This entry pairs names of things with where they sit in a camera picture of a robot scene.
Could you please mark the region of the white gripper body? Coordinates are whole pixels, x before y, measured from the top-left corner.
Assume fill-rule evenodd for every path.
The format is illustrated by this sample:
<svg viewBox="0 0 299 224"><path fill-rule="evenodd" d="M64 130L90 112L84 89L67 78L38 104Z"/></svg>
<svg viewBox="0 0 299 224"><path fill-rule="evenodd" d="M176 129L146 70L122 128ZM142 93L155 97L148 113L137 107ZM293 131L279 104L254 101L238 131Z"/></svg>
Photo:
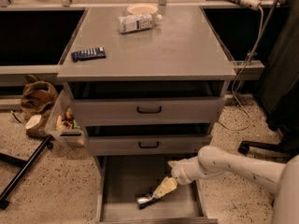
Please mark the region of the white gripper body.
<svg viewBox="0 0 299 224"><path fill-rule="evenodd" d="M182 186L199 179L203 174L202 166L197 158L177 161L178 165L171 168L171 176Z"/></svg>

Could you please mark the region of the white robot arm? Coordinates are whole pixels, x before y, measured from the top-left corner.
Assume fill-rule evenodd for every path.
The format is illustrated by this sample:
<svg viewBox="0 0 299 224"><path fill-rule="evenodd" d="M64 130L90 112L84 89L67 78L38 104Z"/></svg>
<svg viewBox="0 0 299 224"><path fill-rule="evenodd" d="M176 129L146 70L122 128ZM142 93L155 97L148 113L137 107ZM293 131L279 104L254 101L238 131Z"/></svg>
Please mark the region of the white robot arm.
<svg viewBox="0 0 299 224"><path fill-rule="evenodd" d="M171 176L153 191L156 199L199 179L225 172L239 175L276 195L271 224L299 224L299 156L286 164L230 154L214 146L202 147L195 157L170 161Z"/></svg>

